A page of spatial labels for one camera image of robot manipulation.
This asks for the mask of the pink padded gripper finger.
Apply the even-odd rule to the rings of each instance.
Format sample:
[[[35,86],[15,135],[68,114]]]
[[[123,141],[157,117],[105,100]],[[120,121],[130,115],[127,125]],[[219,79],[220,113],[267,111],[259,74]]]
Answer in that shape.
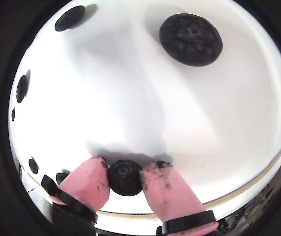
[[[140,171],[146,200],[163,222],[163,236],[213,235],[218,223],[184,178],[165,162],[151,163]]]
[[[50,195],[52,223],[60,236],[95,236],[100,210],[109,199],[108,165],[92,157],[72,171],[59,185],[43,176],[41,186]]]

